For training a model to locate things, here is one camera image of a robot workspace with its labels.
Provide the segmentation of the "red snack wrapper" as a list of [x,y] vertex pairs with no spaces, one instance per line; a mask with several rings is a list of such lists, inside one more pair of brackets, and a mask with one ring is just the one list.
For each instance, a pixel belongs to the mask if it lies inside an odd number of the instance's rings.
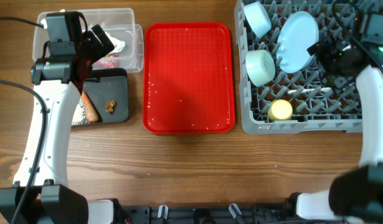
[[106,55],[93,64],[94,67],[116,68],[118,66],[117,54]]

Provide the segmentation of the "white tissue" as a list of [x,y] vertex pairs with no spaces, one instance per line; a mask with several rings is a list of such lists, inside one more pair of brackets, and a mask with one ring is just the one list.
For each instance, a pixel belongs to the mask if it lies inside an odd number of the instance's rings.
[[126,44],[124,41],[112,37],[108,32],[105,32],[105,34],[110,39],[111,43],[114,45],[114,49],[110,52],[110,54],[120,53],[125,48]]

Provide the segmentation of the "white plastic spoon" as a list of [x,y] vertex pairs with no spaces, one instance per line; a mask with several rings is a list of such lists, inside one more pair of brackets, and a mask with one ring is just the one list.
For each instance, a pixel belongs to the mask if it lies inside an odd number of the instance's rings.
[[[295,95],[295,94],[300,94],[300,93],[309,93],[309,92],[312,92],[312,91],[315,91],[316,89],[315,88],[299,88],[299,89],[296,89],[296,90],[289,90],[287,92],[288,95]],[[331,90],[330,87],[324,87],[324,88],[318,88],[319,91],[321,92],[329,92]]]

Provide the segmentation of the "light blue plate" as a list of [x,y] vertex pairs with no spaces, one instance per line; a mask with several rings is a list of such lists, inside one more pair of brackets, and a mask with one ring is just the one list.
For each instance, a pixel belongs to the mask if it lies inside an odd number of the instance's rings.
[[281,58],[280,69],[286,73],[304,69],[313,59],[307,49],[317,41],[318,25],[309,13],[300,11],[289,17],[278,36],[276,56]]

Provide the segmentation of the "brown food scrap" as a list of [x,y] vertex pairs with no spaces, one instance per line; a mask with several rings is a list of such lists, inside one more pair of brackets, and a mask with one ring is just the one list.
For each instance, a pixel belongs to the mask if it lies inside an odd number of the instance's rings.
[[116,102],[114,100],[108,100],[105,103],[105,111],[112,114],[115,110]]

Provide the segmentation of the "orange carrot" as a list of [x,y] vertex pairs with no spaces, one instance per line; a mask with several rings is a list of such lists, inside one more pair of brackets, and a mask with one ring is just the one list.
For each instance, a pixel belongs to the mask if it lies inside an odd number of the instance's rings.
[[83,103],[86,120],[89,123],[97,123],[98,122],[97,112],[95,111],[94,106],[92,105],[92,102],[90,101],[88,95],[84,91],[82,91],[81,99]]

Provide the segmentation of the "yellow plastic cup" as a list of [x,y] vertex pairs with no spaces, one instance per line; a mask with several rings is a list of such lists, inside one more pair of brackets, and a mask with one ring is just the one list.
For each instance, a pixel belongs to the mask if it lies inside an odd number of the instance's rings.
[[274,100],[270,103],[267,115],[270,121],[289,120],[293,115],[293,107],[286,100]]

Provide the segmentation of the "mint green bowl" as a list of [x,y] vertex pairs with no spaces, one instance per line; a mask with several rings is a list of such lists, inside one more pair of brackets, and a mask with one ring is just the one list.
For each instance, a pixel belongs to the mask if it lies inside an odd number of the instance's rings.
[[275,63],[267,50],[247,52],[245,64],[248,77],[255,86],[263,86],[274,79]]

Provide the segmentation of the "light blue rice bowl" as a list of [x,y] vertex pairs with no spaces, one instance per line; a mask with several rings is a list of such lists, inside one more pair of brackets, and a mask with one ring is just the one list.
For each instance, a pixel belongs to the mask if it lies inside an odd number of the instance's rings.
[[244,14],[253,33],[259,39],[271,30],[271,20],[261,3],[253,2],[251,4],[244,5]]

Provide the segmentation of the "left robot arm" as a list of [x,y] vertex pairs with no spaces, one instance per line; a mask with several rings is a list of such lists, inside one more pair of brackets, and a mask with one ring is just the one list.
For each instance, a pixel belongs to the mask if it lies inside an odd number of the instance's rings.
[[34,110],[24,157],[10,188],[0,189],[0,213],[9,223],[118,223],[114,199],[88,201],[68,187],[67,150],[72,118],[92,65],[114,48],[82,13],[53,12],[49,40],[31,68]]

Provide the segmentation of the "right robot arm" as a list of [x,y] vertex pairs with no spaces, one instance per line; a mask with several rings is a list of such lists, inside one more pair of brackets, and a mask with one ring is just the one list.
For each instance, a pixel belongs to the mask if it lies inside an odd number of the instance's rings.
[[356,81],[363,133],[359,167],[335,178],[328,190],[299,194],[294,211],[304,220],[383,223],[383,14],[363,14],[348,36],[348,49],[326,38],[309,47],[308,53],[329,75]]

